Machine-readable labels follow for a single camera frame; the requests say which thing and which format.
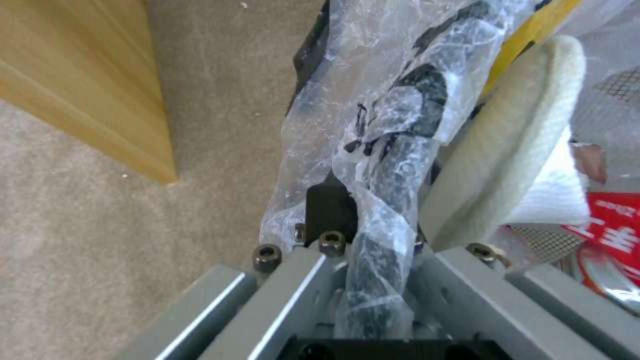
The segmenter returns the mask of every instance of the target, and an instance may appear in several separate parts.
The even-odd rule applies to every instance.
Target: plastic wrap
[[[592,187],[640,192],[640,2],[623,5],[623,0],[612,1],[609,7],[618,14],[579,37],[588,62],[572,129],[578,142],[604,150],[606,184]],[[581,23],[576,21],[561,32],[577,31]]]
[[[282,128],[261,242],[289,250],[305,192],[332,169],[358,208],[336,335],[402,338],[418,190],[475,106],[504,39],[536,1],[332,1],[324,61]]]

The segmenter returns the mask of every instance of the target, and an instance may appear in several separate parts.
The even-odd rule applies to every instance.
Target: black metal part
[[[327,231],[339,231],[348,243],[358,231],[356,202],[333,172],[329,172],[322,183],[307,190],[305,246]]]
[[[316,23],[311,29],[304,43],[298,49],[298,52],[293,56],[293,66],[296,68],[296,74],[298,80],[296,82],[296,91],[291,97],[289,103],[289,109],[293,104],[296,96],[300,93],[303,87],[307,84],[311,75],[316,71],[318,65],[324,58],[326,52],[326,43],[329,39],[329,1],[327,0],[320,10],[320,14],[317,16]]]
[[[452,340],[289,340],[278,360],[506,360],[493,341]]]

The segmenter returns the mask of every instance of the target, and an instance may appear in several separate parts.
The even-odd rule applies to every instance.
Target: bolt
[[[253,268],[257,272],[271,273],[282,261],[282,251],[273,244],[262,244],[253,251]]]
[[[490,264],[496,259],[496,253],[493,249],[483,243],[471,243],[467,245],[467,250],[482,262]]]
[[[295,225],[296,229],[296,243],[304,243],[305,242],[305,224],[298,222]]]
[[[329,257],[342,256],[346,246],[344,235],[340,231],[325,231],[320,234],[319,249]]]

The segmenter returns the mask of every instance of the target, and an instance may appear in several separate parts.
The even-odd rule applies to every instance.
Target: metal mesh
[[[640,101],[640,67],[610,76],[594,87],[626,103],[637,103]]]
[[[550,263],[571,254],[582,243],[578,236],[525,226],[511,226],[514,233],[527,240],[542,263]]]

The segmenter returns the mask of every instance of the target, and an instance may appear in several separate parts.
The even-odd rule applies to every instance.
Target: yellow object
[[[548,5],[538,10],[527,22],[522,24],[520,29],[502,45],[502,50],[489,72],[489,78],[484,86],[482,96],[487,95],[492,90],[500,75],[522,51],[533,44],[544,42],[581,1],[551,0]]]

